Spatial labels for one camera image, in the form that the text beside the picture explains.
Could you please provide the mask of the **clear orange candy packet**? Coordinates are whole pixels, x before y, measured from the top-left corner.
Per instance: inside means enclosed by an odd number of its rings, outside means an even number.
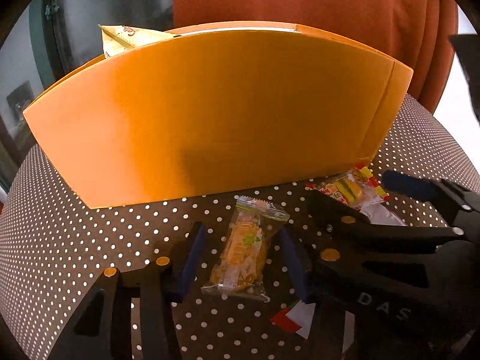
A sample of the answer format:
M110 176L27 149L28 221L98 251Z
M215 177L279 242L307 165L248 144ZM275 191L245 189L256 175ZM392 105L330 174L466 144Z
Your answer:
M241 196L229 222L228 236L218 263L202 293L268 302L263 269L271 240L290 215L273 202Z

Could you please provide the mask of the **orange red curtain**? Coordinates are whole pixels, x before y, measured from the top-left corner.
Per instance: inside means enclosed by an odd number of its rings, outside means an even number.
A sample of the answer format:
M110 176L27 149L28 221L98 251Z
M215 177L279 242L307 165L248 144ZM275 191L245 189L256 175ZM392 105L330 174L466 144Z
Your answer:
M454 0L173 0L176 27L230 20L303 24L382 51L413 69L408 88L435 111L452 67Z

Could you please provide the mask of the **small burger gummy packet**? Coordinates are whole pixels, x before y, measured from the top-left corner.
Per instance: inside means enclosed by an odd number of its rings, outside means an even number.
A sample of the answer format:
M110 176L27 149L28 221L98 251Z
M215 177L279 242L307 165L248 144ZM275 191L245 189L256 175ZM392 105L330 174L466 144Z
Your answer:
M318 191L358 211L364 206L384 203L389 198L374 174L363 163L347 172L310 181L306 183L306 189Z

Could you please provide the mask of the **white red snack bag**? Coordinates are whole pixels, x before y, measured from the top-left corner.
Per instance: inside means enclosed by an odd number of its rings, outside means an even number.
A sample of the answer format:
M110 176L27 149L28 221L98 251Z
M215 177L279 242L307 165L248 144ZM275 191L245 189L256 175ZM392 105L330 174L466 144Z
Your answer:
M283 304L281 309L270 319L271 324L278 326L284 332L295 333L304 339L308 339L312 327L316 304L306 304L299 300L287 306ZM343 354L354 342L355 316L350 312L345 314L345 327L343 334Z

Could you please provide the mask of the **brown polka dot tablecloth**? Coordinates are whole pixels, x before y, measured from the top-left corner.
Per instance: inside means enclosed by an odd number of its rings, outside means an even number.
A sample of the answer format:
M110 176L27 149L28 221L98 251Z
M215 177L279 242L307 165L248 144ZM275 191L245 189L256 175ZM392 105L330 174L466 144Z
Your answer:
M453 137L406 97L377 157L387 170L448 179L479 193L479 173ZM204 296L238 196L283 206L295 228L320 246L326 236L308 217L305 185L297 181L207 197L89 209L39 146L30 150L1 213L1 316L30 359L47 359L68 318L107 267L135 270L169 255L195 221L208 231L197 278L173 317L183 359L312 359L312 346L270 323L295 300L280 246L270 247L264 285L270 302Z

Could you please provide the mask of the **orange cardboard box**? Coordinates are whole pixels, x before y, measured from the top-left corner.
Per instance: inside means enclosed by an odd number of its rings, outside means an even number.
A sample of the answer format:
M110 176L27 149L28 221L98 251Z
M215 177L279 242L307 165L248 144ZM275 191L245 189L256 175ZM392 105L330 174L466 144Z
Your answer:
M368 163L412 76L390 55L317 28L202 24L93 59L24 119L88 207L127 206Z

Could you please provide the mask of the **large yellow chip bag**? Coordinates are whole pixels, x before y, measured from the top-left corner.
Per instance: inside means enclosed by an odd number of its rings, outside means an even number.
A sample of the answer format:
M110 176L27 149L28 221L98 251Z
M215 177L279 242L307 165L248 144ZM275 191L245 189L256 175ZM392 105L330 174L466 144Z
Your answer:
M103 54L106 58L122 54L137 47L173 39L176 35L146 28L125 25L99 25L102 34Z

